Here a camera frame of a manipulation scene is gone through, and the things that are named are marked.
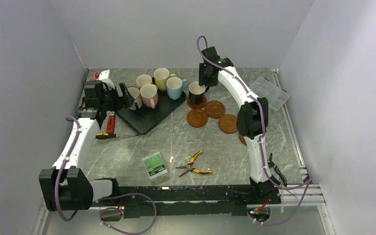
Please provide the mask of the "blue mug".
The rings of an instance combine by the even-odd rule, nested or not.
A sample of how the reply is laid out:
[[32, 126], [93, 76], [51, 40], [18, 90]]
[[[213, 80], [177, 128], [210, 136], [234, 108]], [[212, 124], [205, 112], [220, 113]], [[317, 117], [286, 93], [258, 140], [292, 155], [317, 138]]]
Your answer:
[[183, 90], [186, 88], [188, 81], [178, 77], [171, 77], [166, 82], [166, 90], [168, 97], [177, 100], [182, 96]]

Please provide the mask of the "green mug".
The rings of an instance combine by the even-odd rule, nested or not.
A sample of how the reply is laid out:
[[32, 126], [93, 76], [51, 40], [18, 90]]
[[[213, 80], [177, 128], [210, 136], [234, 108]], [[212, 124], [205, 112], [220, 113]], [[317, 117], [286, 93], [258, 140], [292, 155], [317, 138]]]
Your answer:
[[160, 91], [166, 91], [166, 82], [170, 77], [175, 77], [175, 73], [170, 73], [166, 68], [158, 68], [154, 71], [155, 85]]

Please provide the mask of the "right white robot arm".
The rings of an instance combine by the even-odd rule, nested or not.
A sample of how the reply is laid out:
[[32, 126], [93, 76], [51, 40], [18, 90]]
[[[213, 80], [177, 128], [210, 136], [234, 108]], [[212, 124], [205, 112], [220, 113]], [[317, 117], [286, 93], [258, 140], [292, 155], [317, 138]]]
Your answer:
[[[239, 106], [235, 128], [245, 138], [250, 156], [250, 196], [254, 202], [262, 203], [278, 187], [278, 183], [271, 176], [265, 152], [268, 101], [259, 97], [244, 83], [231, 60], [221, 58], [215, 47], [207, 47], [199, 52], [204, 60], [199, 65], [200, 87], [207, 91], [209, 87], [221, 83]], [[117, 115], [137, 134], [146, 134], [189, 98], [182, 93], [181, 97], [173, 99], [165, 91], [160, 91], [158, 96], [159, 104], [155, 108], [137, 106], [134, 111], [122, 109]]]

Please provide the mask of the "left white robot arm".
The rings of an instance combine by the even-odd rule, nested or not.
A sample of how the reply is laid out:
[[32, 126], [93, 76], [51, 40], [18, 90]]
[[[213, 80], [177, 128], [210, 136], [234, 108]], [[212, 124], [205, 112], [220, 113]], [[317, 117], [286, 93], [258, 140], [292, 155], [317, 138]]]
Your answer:
[[129, 108], [133, 102], [125, 83], [117, 87], [110, 79], [85, 83], [82, 104], [73, 116], [66, 118], [72, 122], [72, 130], [64, 150], [51, 168], [39, 174], [49, 211], [87, 210], [99, 199], [110, 206], [120, 201], [121, 192], [115, 179], [89, 181], [83, 168], [108, 112]]

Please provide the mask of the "brown wooden coaster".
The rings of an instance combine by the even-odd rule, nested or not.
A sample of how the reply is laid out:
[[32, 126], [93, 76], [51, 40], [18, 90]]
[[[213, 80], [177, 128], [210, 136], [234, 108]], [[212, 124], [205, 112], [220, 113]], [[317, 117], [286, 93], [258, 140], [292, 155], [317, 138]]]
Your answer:
[[217, 100], [211, 100], [205, 105], [205, 112], [210, 118], [220, 118], [225, 111], [224, 104]]
[[238, 131], [237, 117], [231, 114], [225, 114], [219, 118], [218, 126], [224, 133], [232, 134]]
[[245, 138], [243, 135], [241, 135], [240, 133], [238, 134], [238, 138], [239, 140], [244, 144], [244, 145], [247, 145], [246, 141], [245, 141]]
[[207, 97], [204, 96], [203, 97], [203, 100], [200, 104], [195, 104], [195, 103], [191, 103], [190, 99], [187, 97], [186, 98], [186, 102], [187, 102], [187, 105], [192, 108], [192, 109], [202, 109], [206, 106], [207, 104]]
[[208, 115], [202, 109], [192, 109], [187, 113], [187, 122], [192, 127], [202, 127], [208, 122]]

